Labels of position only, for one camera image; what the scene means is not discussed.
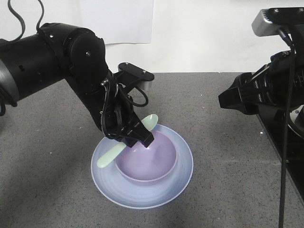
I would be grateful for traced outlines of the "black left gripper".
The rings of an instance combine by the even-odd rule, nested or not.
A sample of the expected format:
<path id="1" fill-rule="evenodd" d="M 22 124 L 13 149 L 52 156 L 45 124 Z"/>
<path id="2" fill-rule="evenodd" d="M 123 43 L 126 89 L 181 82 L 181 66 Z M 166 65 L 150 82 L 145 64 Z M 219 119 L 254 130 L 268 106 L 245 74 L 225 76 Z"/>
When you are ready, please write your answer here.
<path id="1" fill-rule="evenodd" d="M 78 97 L 89 110 L 97 128 L 107 138 L 122 140 L 130 148 L 137 140 L 144 147 L 153 142 L 151 130 L 154 126 L 139 124 L 139 118 L 134 112 L 134 107 L 142 107 L 142 104 L 135 102 L 124 91 L 124 85 L 118 83 L 111 72 L 98 79 L 96 84 L 81 85 Z"/>

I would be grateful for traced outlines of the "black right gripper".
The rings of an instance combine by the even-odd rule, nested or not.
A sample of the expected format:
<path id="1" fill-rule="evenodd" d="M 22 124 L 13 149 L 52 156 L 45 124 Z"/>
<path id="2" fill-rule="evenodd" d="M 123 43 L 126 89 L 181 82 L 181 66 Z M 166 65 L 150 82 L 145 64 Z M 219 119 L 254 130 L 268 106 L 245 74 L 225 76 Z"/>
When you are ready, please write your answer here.
<path id="1" fill-rule="evenodd" d="M 271 62 L 257 72 L 237 76 L 236 87 L 218 96 L 220 107 L 247 115 L 257 114 L 259 106 L 284 110 L 288 97 L 291 51 L 279 52 L 270 59 Z"/>

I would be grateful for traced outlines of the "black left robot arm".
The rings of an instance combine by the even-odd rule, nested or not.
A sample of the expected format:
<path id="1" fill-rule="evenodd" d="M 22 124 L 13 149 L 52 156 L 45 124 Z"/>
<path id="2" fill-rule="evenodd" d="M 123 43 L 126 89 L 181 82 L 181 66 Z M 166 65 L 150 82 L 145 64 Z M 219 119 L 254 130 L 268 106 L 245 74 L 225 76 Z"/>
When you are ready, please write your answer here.
<path id="1" fill-rule="evenodd" d="M 60 80 L 66 80 L 90 112 L 97 128 L 128 147 L 149 146 L 154 137 L 134 112 L 130 96 L 154 75 L 133 64 L 112 73 L 103 39 L 86 28 L 46 23 L 37 34 L 0 41 L 0 113 Z"/>

